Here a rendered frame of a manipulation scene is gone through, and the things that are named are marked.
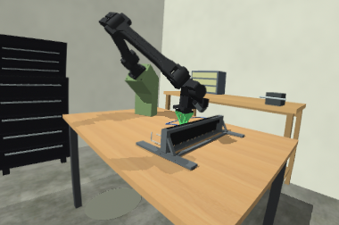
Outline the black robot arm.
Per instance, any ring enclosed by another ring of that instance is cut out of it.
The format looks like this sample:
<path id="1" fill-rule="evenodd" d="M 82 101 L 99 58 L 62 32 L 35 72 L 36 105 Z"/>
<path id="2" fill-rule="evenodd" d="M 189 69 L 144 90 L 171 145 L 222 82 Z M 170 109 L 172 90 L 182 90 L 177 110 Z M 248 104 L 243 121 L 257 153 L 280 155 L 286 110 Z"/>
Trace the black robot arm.
<path id="1" fill-rule="evenodd" d="M 190 79 L 191 76 L 186 67 L 176 64 L 164 56 L 130 28 L 130 25 L 132 24 L 131 19 L 124 13 L 119 14 L 116 12 L 109 12 L 99 21 L 99 23 L 104 27 L 106 32 L 111 35 L 112 40 L 118 47 L 122 57 L 120 59 L 121 63 L 129 70 L 129 77 L 137 79 L 146 68 L 139 63 L 140 59 L 136 55 L 136 52 L 132 49 L 128 49 L 125 40 L 150 60 L 169 80 L 174 88 L 181 89 L 181 94 L 190 95 L 182 96 L 182 107 L 195 107 L 199 113 L 203 113 L 207 109 L 209 99 L 203 98 L 206 95 L 206 87 L 201 85 L 200 82 Z"/>

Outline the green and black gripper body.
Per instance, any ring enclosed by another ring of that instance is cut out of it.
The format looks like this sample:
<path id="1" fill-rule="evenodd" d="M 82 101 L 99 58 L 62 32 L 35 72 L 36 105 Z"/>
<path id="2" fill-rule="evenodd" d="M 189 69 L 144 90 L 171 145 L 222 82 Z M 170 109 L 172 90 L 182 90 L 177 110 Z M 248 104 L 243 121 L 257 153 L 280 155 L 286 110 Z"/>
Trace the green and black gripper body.
<path id="1" fill-rule="evenodd" d="M 183 114 L 193 113 L 194 111 L 192 111 L 192 108 L 196 109 L 195 107 L 185 108 L 181 106 L 182 96 L 190 96 L 190 95 L 180 94 L 179 104 L 173 105 L 173 109 L 176 109 L 176 111 L 181 112 Z"/>

